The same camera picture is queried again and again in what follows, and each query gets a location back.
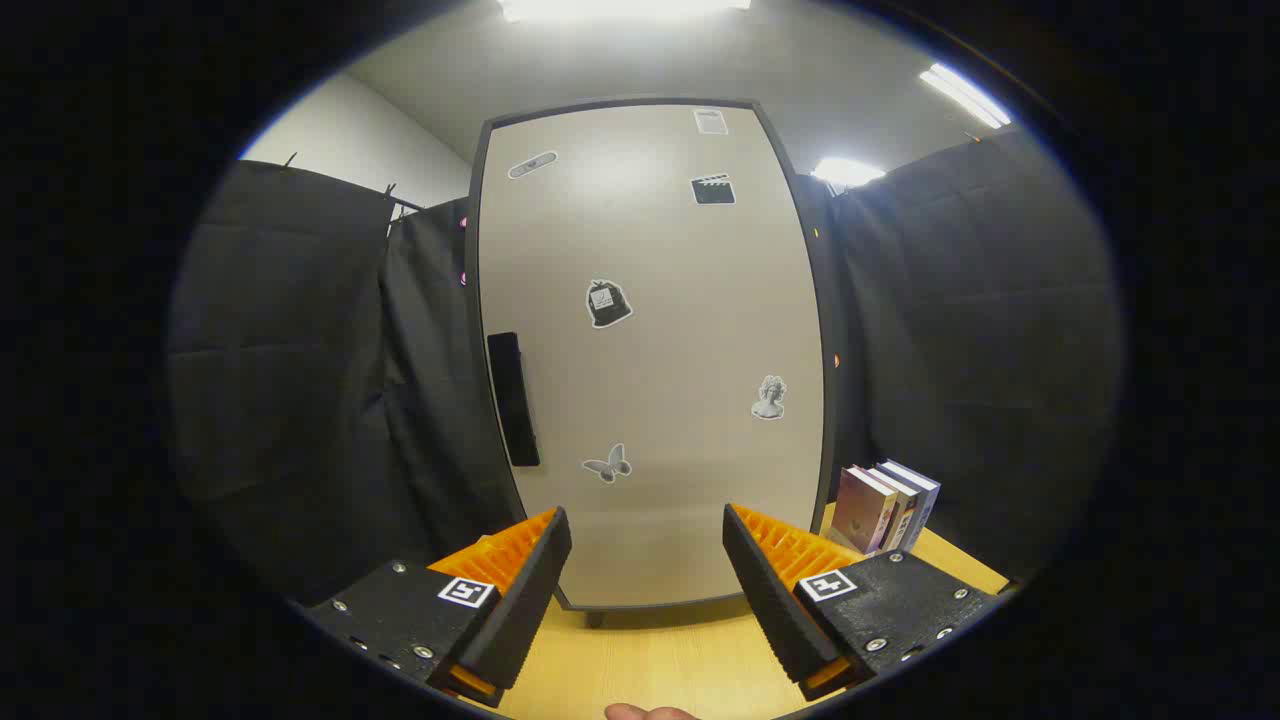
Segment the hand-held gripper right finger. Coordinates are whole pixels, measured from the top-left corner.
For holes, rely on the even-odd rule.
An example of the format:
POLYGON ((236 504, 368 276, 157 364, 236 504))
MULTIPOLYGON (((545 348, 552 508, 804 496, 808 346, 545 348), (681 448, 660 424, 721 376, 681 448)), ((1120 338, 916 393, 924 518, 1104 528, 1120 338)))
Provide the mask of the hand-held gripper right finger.
POLYGON ((808 701, 913 665, 975 625, 996 596, 911 553, 860 556, 739 503, 722 544, 765 639, 808 701))

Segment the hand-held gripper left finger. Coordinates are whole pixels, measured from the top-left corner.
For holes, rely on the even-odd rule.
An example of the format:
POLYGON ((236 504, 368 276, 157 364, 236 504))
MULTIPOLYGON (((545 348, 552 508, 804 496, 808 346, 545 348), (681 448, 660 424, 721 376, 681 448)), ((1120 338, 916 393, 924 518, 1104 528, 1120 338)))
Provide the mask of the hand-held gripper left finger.
POLYGON ((430 564, 384 562, 305 615, 379 667, 495 708, 524 669, 571 550, 568 514, 554 506, 430 564))

